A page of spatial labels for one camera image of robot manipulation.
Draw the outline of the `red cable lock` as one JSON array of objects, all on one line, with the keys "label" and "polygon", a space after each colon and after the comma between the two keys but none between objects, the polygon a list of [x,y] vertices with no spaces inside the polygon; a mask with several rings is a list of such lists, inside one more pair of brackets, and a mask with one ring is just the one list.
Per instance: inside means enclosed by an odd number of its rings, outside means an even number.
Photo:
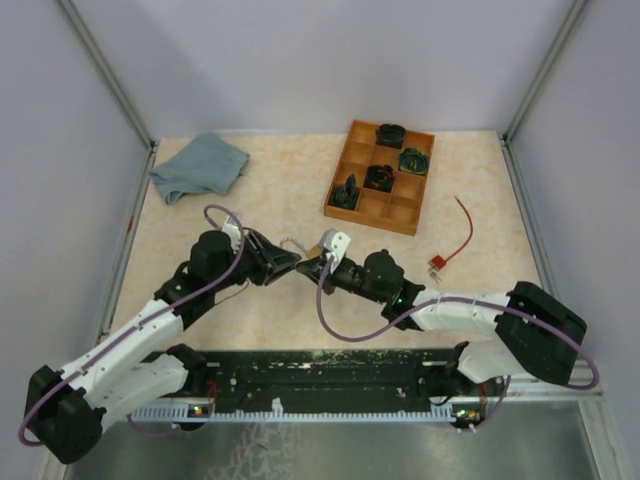
[{"label": "red cable lock", "polygon": [[433,255],[428,261],[430,272],[440,272],[459,256],[469,245],[475,234],[471,211],[464,201],[454,197],[457,210],[453,219],[445,219],[438,225]]}]

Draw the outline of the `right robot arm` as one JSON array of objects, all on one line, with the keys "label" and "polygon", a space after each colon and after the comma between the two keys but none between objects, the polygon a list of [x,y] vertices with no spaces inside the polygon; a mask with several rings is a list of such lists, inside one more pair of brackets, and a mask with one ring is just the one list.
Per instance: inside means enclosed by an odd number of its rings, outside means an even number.
[{"label": "right robot arm", "polygon": [[360,336],[333,329],[318,307],[321,325],[339,341],[363,343],[393,328],[477,335],[458,346],[446,372],[448,387],[458,395],[470,395],[487,380],[520,373],[578,387],[571,375],[584,353],[586,323],[531,282],[519,281],[510,291],[493,295],[448,294],[407,280],[385,249],[369,254],[361,265],[324,253],[295,269],[315,283],[318,298],[344,290],[382,305],[387,325]]}]

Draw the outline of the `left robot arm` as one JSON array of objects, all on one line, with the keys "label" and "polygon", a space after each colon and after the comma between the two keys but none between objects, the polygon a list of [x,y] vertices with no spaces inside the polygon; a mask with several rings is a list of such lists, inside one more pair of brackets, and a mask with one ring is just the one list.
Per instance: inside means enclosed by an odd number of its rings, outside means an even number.
[{"label": "left robot arm", "polygon": [[300,259],[254,229],[201,234],[189,259],[129,322],[76,360],[59,369],[43,366],[31,376],[20,442],[45,446],[71,464],[138,408],[179,391],[201,394],[208,373],[193,349],[180,344],[152,362],[146,357],[212,310],[218,292],[246,282],[267,286]]}]

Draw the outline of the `brass padlock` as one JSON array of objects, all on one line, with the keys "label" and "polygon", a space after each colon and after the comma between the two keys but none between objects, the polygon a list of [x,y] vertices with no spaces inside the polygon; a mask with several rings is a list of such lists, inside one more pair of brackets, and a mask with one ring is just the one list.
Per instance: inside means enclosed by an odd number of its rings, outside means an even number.
[{"label": "brass padlock", "polygon": [[319,245],[315,245],[313,247],[307,248],[300,241],[293,237],[285,237],[279,242],[280,247],[284,247],[286,245],[292,245],[297,250],[301,252],[301,255],[305,260],[310,260],[316,257],[319,257],[322,253],[322,248]]}]

